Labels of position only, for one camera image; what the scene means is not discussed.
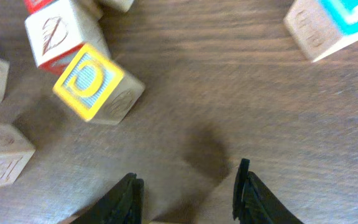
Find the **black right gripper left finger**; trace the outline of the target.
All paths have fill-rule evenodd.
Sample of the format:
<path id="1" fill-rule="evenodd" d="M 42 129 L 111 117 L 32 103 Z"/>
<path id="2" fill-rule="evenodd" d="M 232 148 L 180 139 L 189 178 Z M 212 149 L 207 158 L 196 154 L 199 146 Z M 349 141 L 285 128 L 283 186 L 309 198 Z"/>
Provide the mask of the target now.
<path id="1" fill-rule="evenodd" d="M 126 174 L 74 224 L 141 224 L 144 180 L 135 173 Z"/>

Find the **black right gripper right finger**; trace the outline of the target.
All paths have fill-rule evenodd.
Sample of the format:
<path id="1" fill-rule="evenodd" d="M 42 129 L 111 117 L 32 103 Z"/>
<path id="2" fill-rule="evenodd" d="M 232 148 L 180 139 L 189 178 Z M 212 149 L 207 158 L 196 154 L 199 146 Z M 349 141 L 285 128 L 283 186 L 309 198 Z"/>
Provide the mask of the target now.
<path id="1" fill-rule="evenodd" d="M 261 179 L 249 170 L 250 160 L 241 159 L 237 170 L 232 216 L 240 224 L 302 224 L 270 191 Z"/>

